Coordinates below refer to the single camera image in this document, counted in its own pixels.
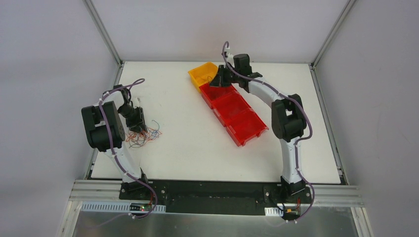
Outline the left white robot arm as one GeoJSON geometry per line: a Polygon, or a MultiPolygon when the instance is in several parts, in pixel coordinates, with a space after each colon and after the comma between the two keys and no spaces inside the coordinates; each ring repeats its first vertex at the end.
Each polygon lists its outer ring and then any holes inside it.
{"type": "Polygon", "coordinates": [[[82,108],[81,114],[89,145],[104,153],[121,175],[121,191],[146,199],[151,187],[125,145],[126,129],[136,134],[148,131],[143,109],[132,104],[129,87],[114,86],[103,93],[97,104],[82,108]]]}

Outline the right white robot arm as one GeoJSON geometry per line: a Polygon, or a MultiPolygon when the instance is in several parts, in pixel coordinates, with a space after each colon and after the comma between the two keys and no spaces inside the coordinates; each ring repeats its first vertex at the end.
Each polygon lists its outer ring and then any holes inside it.
{"type": "Polygon", "coordinates": [[[313,131],[298,94],[286,95],[271,85],[262,74],[253,72],[248,54],[222,53],[224,64],[218,67],[212,87],[236,83],[258,97],[271,109],[271,126],[282,150],[281,198],[293,202],[306,187],[299,157],[300,142],[311,138],[313,131]]]}

